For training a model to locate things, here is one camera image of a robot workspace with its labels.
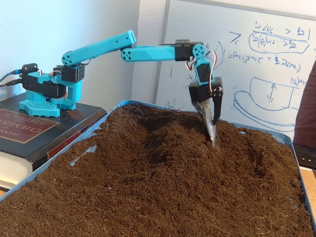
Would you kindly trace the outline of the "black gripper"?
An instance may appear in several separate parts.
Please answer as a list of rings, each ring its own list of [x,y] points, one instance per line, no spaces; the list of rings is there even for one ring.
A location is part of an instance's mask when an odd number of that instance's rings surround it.
[[[189,93],[191,101],[202,102],[212,98],[214,105],[214,116],[212,124],[215,125],[221,114],[221,105],[223,97],[223,84],[221,77],[215,77],[215,82],[211,83],[211,91],[208,84],[199,85],[197,81],[190,83]]]

